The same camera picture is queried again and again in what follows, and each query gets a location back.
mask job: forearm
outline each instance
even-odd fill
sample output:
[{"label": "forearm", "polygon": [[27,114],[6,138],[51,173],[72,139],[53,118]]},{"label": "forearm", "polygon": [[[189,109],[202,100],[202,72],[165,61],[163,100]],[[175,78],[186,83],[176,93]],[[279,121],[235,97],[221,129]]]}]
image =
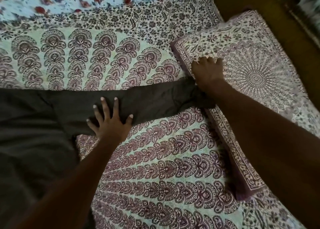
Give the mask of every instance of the forearm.
[{"label": "forearm", "polygon": [[34,206],[17,228],[82,228],[101,175],[118,144],[114,138],[100,141],[70,176]]},{"label": "forearm", "polygon": [[[317,227],[312,215],[319,213],[320,140],[223,80],[208,90],[268,187],[302,223]],[[310,207],[312,212],[301,213]]]}]

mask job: pillow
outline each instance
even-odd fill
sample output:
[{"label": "pillow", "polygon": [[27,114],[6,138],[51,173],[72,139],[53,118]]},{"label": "pillow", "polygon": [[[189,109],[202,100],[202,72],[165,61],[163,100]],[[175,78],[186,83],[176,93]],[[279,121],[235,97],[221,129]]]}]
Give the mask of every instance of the pillow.
[{"label": "pillow", "polygon": [[[171,43],[182,69],[200,56],[224,59],[226,81],[239,92],[320,136],[320,114],[309,100],[290,59],[254,10],[227,23],[188,35]],[[216,106],[206,111],[228,150],[236,198],[244,200],[265,183],[242,152],[225,116]]]}]

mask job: hand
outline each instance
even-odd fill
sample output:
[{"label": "hand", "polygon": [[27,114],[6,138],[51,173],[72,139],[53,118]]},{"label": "hand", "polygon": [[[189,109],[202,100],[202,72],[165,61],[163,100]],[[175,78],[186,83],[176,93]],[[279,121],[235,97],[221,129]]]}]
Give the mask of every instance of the hand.
[{"label": "hand", "polygon": [[199,88],[206,92],[210,90],[211,85],[217,80],[224,80],[222,59],[218,58],[214,62],[212,57],[201,57],[199,61],[191,63],[191,70],[194,74]]},{"label": "hand", "polygon": [[119,100],[114,98],[113,116],[110,118],[110,111],[104,97],[101,97],[101,104],[104,114],[104,119],[100,114],[98,107],[93,106],[94,114],[99,122],[99,127],[95,126],[89,119],[87,119],[88,126],[96,133],[99,140],[105,137],[110,139],[118,139],[119,143],[125,141],[132,126],[133,114],[130,114],[125,124],[122,124],[119,117]]}]

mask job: dark fabric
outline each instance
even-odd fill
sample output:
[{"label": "dark fabric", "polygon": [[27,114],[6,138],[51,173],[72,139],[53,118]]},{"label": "dark fabric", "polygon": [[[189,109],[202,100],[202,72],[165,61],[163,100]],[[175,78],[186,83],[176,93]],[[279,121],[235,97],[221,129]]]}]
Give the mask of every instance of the dark fabric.
[{"label": "dark fabric", "polygon": [[213,108],[192,78],[114,91],[0,89],[0,228],[8,228],[52,182],[78,163],[72,138],[94,135],[86,119],[105,97],[121,120],[133,124],[173,116],[187,108]]}]

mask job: person's left hand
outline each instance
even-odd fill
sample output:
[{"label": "person's left hand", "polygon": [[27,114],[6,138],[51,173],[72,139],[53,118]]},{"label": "person's left hand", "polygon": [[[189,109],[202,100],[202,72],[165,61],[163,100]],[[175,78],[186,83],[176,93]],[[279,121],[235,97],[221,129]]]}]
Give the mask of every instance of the person's left hand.
[{"label": "person's left hand", "polygon": [[94,114],[99,122],[99,127],[95,126],[90,119],[87,119],[88,126],[96,133],[99,140],[106,137],[109,139],[118,139],[118,142],[123,142],[128,136],[132,126],[133,114],[130,114],[125,124],[122,124],[119,117],[119,100],[114,98],[113,116],[110,118],[110,111],[104,97],[101,97],[101,104],[104,113],[104,118],[100,114],[98,107],[93,106]]}]

